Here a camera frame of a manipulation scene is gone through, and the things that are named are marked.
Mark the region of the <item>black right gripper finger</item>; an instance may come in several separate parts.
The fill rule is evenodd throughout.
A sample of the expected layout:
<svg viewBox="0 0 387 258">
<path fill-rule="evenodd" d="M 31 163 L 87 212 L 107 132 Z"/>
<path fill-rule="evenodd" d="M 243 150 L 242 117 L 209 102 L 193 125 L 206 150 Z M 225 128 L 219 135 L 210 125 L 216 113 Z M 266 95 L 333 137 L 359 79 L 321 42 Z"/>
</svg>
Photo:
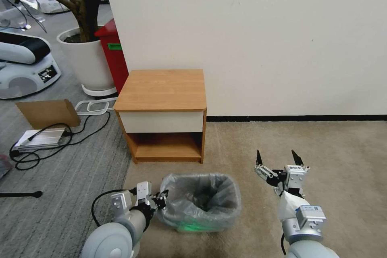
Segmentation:
<svg viewBox="0 0 387 258">
<path fill-rule="evenodd" d="M 254 171 L 263 180 L 267 180 L 268 178 L 273 179 L 273 178 L 278 177 L 277 173 L 275 173 L 274 171 L 272 171 L 271 169 L 269 169 L 268 167 L 263 165 L 263 161 L 262 161 L 259 150 L 257 150 L 255 163 L 256 163 L 256 165 L 254 167 Z"/>
<path fill-rule="evenodd" d="M 297 155 L 297 153 L 293 149 L 291 150 L 291 153 L 292 153 L 295 165 L 301 167 L 304 170 L 304 172 L 307 173 L 310 167 L 304 165 L 302 158 L 299 155 Z"/>
</svg>

